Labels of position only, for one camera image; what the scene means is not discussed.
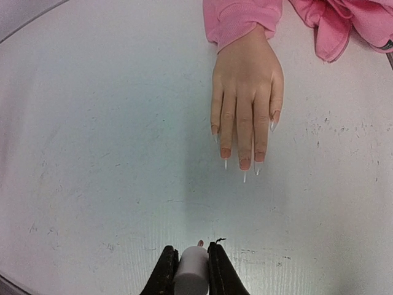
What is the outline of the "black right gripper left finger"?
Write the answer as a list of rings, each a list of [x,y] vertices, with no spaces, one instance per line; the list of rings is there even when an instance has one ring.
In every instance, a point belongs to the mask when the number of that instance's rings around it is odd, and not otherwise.
[[[178,250],[171,245],[165,246],[140,295],[174,295],[178,266]]]

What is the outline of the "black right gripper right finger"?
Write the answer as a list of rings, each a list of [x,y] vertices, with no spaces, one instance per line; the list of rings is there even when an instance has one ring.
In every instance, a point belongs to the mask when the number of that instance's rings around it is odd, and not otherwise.
[[[208,247],[209,294],[250,295],[220,244],[224,240],[219,238]]]

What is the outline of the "white nail polish cap brush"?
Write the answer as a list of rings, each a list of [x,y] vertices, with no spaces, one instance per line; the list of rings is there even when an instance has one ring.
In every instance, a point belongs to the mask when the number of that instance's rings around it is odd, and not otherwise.
[[[185,249],[174,276],[174,293],[177,295],[205,295],[209,291],[208,252],[199,240]]]

